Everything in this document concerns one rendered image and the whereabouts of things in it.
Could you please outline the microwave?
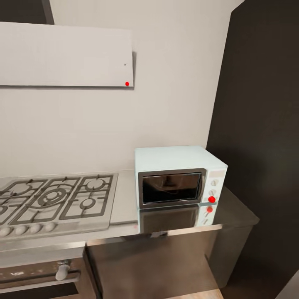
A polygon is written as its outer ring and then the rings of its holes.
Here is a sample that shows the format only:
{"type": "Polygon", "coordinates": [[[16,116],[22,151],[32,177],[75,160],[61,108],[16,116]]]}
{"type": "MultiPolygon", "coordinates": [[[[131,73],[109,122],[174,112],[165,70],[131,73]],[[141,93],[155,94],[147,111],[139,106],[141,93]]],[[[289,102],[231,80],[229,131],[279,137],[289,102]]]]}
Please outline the microwave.
{"type": "Polygon", "coordinates": [[[138,209],[219,201],[227,165],[202,146],[135,148],[138,209]]]}

